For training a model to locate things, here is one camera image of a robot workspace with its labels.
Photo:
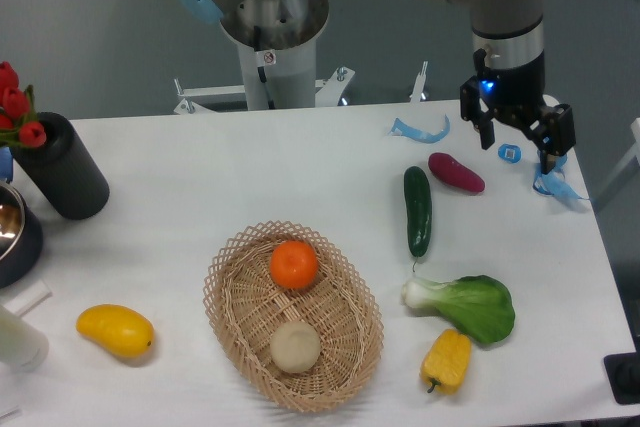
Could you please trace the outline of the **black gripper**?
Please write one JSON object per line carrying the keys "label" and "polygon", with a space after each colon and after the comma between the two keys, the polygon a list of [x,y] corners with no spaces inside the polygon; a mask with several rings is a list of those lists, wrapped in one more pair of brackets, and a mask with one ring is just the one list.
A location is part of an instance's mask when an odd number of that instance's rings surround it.
{"label": "black gripper", "polygon": [[488,51],[473,54],[476,73],[460,87],[460,116],[471,122],[483,150],[495,143],[493,119],[533,137],[542,172],[551,172],[557,160],[574,147],[573,111],[569,104],[546,106],[545,54],[524,65],[494,69]]}

